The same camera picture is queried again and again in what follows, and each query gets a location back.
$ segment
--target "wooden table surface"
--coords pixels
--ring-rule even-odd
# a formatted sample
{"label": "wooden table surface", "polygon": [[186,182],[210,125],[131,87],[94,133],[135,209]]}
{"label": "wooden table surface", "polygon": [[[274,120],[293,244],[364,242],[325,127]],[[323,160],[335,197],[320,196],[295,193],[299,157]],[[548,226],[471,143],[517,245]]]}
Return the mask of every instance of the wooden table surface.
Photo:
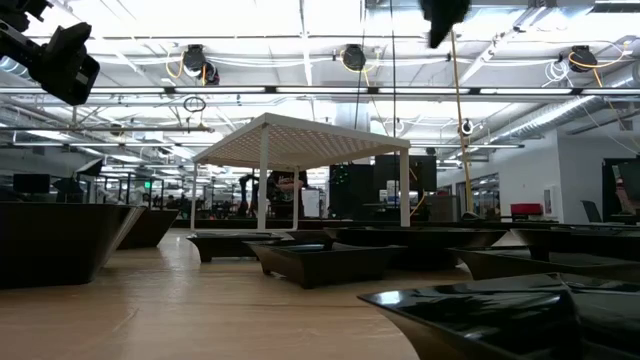
{"label": "wooden table surface", "polygon": [[89,285],[0,290],[0,358],[417,359],[356,295],[471,280],[464,269],[303,290],[254,260],[200,264],[172,230],[157,249],[123,250]]}

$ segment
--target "black square planter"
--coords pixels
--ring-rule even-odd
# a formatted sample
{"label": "black square planter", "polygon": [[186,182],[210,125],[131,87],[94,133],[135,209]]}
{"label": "black square planter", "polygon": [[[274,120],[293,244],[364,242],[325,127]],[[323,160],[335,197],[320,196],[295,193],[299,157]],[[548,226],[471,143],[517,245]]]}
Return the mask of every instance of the black square planter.
{"label": "black square planter", "polygon": [[235,234],[235,233],[196,233],[187,236],[200,253],[200,261],[210,262],[214,257],[256,257],[256,254],[245,244],[248,241],[278,241],[282,239],[269,233]]}
{"label": "black square planter", "polygon": [[640,285],[538,274],[359,298],[422,360],[640,359]]}
{"label": "black square planter", "polygon": [[262,272],[278,273],[304,289],[338,282],[378,280],[389,260],[403,247],[355,247],[332,242],[282,241],[249,243],[258,255]]}
{"label": "black square planter", "polygon": [[157,247],[177,216],[177,210],[146,209],[127,237],[122,240],[118,250]]}
{"label": "black square planter", "polygon": [[585,253],[549,252],[535,246],[457,248],[475,280],[562,272],[640,283],[640,262]]}
{"label": "black square planter", "polygon": [[0,203],[0,287],[91,282],[144,208]]}
{"label": "black square planter", "polygon": [[640,231],[607,229],[512,229],[525,245],[640,261]]}
{"label": "black square planter", "polygon": [[390,266],[408,270],[446,270],[458,265],[451,247],[490,246],[505,230],[455,228],[343,228],[327,230],[343,244],[353,246],[405,246]]}

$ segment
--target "office chair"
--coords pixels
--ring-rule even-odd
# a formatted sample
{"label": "office chair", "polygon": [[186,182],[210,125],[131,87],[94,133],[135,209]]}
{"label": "office chair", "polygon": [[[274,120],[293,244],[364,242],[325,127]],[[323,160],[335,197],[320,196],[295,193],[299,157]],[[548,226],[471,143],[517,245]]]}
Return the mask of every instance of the office chair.
{"label": "office chair", "polygon": [[601,223],[602,217],[600,216],[600,212],[598,211],[598,207],[596,203],[588,200],[581,200],[582,206],[584,206],[584,211],[587,213],[587,218],[589,218],[589,222],[591,223]]}

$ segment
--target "cable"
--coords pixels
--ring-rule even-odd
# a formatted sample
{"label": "cable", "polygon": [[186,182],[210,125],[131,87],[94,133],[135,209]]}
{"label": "cable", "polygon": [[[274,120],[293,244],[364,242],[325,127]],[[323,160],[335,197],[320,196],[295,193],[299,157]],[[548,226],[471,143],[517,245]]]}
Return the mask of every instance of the cable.
{"label": "cable", "polygon": [[611,66],[611,65],[617,64],[617,63],[619,63],[619,62],[620,62],[620,60],[622,60],[622,58],[625,56],[625,52],[623,51],[623,52],[620,54],[620,57],[619,57],[617,60],[612,61],[612,62],[610,62],[610,63],[608,63],[608,64],[604,64],[604,65],[587,65],[587,64],[579,63],[579,62],[577,62],[577,61],[573,60],[573,55],[574,55],[574,54],[575,54],[575,52],[572,52],[572,53],[570,53],[570,54],[569,54],[569,61],[571,61],[572,63],[574,63],[574,64],[576,64],[576,65],[578,65],[578,66],[581,66],[581,67],[583,67],[583,68],[587,68],[587,69],[602,69],[602,68],[605,68],[605,67],[607,67],[607,66]]}
{"label": "cable", "polygon": [[458,79],[458,55],[456,52],[456,34],[451,30],[451,50],[453,53],[453,78],[456,83],[456,103],[458,104],[458,135],[460,136],[460,148],[462,151],[462,164],[464,165],[465,194],[467,198],[467,211],[473,211],[473,198],[471,197],[471,176],[469,174],[469,162],[467,161],[467,150],[462,136],[462,104],[460,103],[460,80]]}
{"label": "cable", "polygon": [[182,67],[184,66],[184,51],[182,52],[182,55],[180,56],[180,69],[178,71],[178,75],[174,74],[173,72],[171,72],[171,69],[169,68],[169,56],[171,55],[171,50],[167,51],[167,60],[165,62],[165,67],[167,68],[167,74],[169,74],[169,76],[171,76],[174,79],[177,79],[180,77],[180,75],[182,75]]}
{"label": "cable", "polygon": [[[602,84],[602,80],[600,79],[600,75],[598,75],[598,69],[593,69],[593,75],[596,77],[596,81],[598,82],[598,85],[600,85],[600,87],[604,87],[604,85]],[[613,113],[616,114],[616,118],[618,120],[618,123],[620,124],[620,128],[622,129],[622,131],[628,131],[627,128],[624,126],[624,123],[622,122],[622,119],[620,118],[620,114],[618,114],[618,111],[616,110],[615,107],[613,107],[613,104],[611,103],[611,101],[607,101],[607,104],[609,104],[609,107],[611,108],[611,110],[613,110]],[[638,142],[633,138],[632,134],[629,134],[629,140],[631,140],[633,142],[633,144],[640,149],[640,144],[638,144]]]}
{"label": "cable", "polygon": [[589,119],[591,119],[591,121],[593,122],[593,124],[598,127],[598,129],[600,129],[605,135],[607,135],[607,137],[611,140],[613,140],[614,142],[616,142],[618,145],[622,146],[623,148],[631,151],[632,153],[634,153],[635,155],[638,155],[638,152],[636,150],[631,149],[630,147],[627,147],[625,144],[621,143],[620,141],[618,141],[616,138],[614,138],[613,136],[611,136],[608,132],[606,132],[602,126],[600,126],[600,124],[598,124],[598,122],[593,118],[593,116],[591,116],[591,114],[589,113],[589,111],[587,110],[586,107],[584,107],[584,105],[580,105],[582,107],[582,109],[584,110],[585,113],[587,113],[587,116],[589,117]]}

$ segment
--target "fluorescent light fixture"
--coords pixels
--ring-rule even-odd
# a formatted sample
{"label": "fluorescent light fixture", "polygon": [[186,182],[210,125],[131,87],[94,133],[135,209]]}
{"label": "fluorescent light fixture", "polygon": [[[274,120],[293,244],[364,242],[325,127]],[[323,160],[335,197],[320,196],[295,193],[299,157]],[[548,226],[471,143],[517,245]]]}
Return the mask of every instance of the fluorescent light fixture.
{"label": "fluorescent light fixture", "polygon": [[569,95],[573,89],[481,89],[482,95]]}
{"label": "fluorescent light fixture", "polygon": [[0,94],[46,94],[41,88],[0,88]]}
{"label": "fluorescent light fixture", "polygon": [[215,87],[177,87],[178,94],[239,94],[239,93],[263,93],[264,87],[239,87],[239,86],[215,86]]}
{"label": "fluorescent light fixture", "polygon": [[[380,94],[393,94],[393,88],[380,88],[378,91]],[[396,94],[434,94],[434,95],[454,95],[456,93],[455,88],[412,88],[412,87],[399,87],[395,88]],[[460,95],[466,95],[469,93],[469,89],[460,89]]]}
{"label": "fluorescent light fixture", "polygon": [[81,147],[80,149],[81,149],[82,151],[86,152],[86,153],[91,154],[91,155],[104,156],[104,154],[103,154],[103,153],[101,153],[101,152],[99,152],[99,151],[95,151],[95,150],[93,150],[93,149],[83,148],[83,147]]}
{"label": "fluorescent light fixture", "polygon": [[476,149],[521,149],[524,147],[524,144],[490,144],[490,145],[470,145],[472,148]]}
{"label": "fluorescent light fixture", "polygon": [[332,93],[349,93],[356,94],[358,92],[366,92],[367,88],[361,87],[314,87],[314,86],[301,86],[301,87],[286,87],[279,86],[276,88],[276,92],[279,93],[296,93],[296,94],[306,94],[306,93],[322,93],[322,94],[332,94]]}
{"label": "fluorescent light fixture", "polygon": [[160,170],[160,172],[165,173],[167,175],[180,175],[180,170]]}
{"label": "fluorescent light fixture", "polygon": [[91,89],[91,94],[164,94],[160,87],[99,87]]}
{"label": "fluorescent light fixture", "polygon": [[80,147],[118,147],[120,144],[115,143],[71,143],[71,146],[80,146]]}
{"label": "fluorescent light fixture", "polygon": [[640,89],[584,89],[583,95],[640,95]]}
{"label": "fluorescent light fixture", "polygon": [[49,130],[32,130],[32,131],[27,131],[27,133],[31,134],[31,135],[35,135],[35,136],[40,136],[40,137],[44,137],[47,139],[51,139],[51,140],[60,140],[60,141],[65,141],[65,140],[69,140],[71,139],[71,137],[61,134],[58,131],[49,131]]}
{"label": "fluorescent light fixture", "polygon": [[13,146],[28,146],[28,147],[62,147],[61,143],[12,143]]}
{"label": "fluorescent light fixture", "polygon": [[129,155],[109,155],[109,156],[111,156],[116,160],[120,160],[124,162],[144,162],[144,160],[135,156],[129,156]]}
{"label": "fluorescent light fixture", "polygon": [[186,143],[186,144],[180,144],[181,146],[186,146],[186,147],[209,147],[212,145],[215,145],[215,143]]}

